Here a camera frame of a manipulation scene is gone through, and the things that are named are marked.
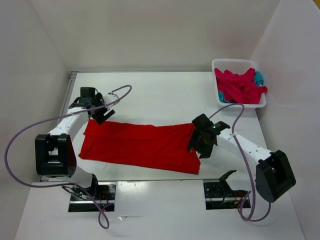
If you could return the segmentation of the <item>red t-shirt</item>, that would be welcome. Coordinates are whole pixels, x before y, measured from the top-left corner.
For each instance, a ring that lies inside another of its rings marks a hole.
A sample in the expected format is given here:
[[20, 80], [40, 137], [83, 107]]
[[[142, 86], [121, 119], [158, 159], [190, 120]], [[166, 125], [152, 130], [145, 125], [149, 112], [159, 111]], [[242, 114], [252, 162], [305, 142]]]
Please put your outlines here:
[[201, 162], [196, 151], [188, 149], [193, 131], [192, 123], [154, 126], [90, 120], [79, 157], [197, 175]]

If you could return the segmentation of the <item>pink t-shirt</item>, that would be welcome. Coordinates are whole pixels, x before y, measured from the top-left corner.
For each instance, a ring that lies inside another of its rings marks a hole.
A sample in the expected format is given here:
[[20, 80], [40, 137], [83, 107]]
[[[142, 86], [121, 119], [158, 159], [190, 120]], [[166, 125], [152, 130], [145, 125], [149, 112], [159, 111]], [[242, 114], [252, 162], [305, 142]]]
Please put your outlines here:
[[232, 73], [226, 69], [214, 69], [218, 97], [222, 103], [240, 103], [257, 105], [261, 96], [268, 92], [266, 86], [256, 86], [254, 75], [256, 70], [249, 68], [244, 74]]

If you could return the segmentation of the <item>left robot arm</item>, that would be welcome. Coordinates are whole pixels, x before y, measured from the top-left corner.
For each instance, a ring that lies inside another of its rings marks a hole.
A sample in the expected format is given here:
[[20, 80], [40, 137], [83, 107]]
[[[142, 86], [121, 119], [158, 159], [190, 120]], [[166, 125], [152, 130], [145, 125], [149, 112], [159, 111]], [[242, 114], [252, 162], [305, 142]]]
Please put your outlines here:
[[81, 193], [88, 200], [99, 196], [97, 177], [77, 166], [73, 139], [89, 120], [102, 124], [115, 111], [112, 106], [119, 102], [116, 94], [82, 93], [67, 110], [67, 117], [47, 134], [35, 138], [35, 166], [40, 176], [59, 178], [82, 187]]

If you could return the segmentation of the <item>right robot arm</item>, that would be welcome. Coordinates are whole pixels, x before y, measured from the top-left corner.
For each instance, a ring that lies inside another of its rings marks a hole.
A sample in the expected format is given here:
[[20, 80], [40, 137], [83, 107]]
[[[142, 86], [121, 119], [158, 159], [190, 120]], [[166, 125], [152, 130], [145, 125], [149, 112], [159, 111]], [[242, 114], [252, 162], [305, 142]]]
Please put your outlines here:
[[255, 188], [269, 203], [274, 203], [296, 184], [296, 178], [287, 155], [277, 150], [272, 152], [260, 147], [237, 132], [223, 121], [213, 123], [205, 114], [193, 121], [194, 130], [187, 149], [195, 150], [201, 159], [211, 157], [214, 146], [219, 146], [238, 156], [245, 156], [255, 167]]

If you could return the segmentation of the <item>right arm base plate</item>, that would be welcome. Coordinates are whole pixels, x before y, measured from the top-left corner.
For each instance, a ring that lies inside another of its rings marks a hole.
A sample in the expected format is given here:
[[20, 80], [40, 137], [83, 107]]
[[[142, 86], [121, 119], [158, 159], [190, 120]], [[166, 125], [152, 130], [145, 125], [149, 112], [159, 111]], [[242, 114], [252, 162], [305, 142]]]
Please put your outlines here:
[[233, 190], [226, 181], [204, 181], [206, 210], [237, 209], [248, 193], [246, 190]]

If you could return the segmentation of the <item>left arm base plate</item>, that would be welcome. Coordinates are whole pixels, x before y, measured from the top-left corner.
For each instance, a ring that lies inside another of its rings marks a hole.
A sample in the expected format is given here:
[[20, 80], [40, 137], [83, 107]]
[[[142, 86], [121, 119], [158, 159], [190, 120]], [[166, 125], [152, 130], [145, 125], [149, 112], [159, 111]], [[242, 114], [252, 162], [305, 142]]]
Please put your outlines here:
[[[104, 212], [115, 211], [116, 182], [99, 182], [98, 189], [92, 191], [86, 189], [94, 201]], [[68, 205], [69, 213], [98, 212], [94, 202], [83, 190], [78, 187], [65, 187], [64, 190], [70, 194]]]

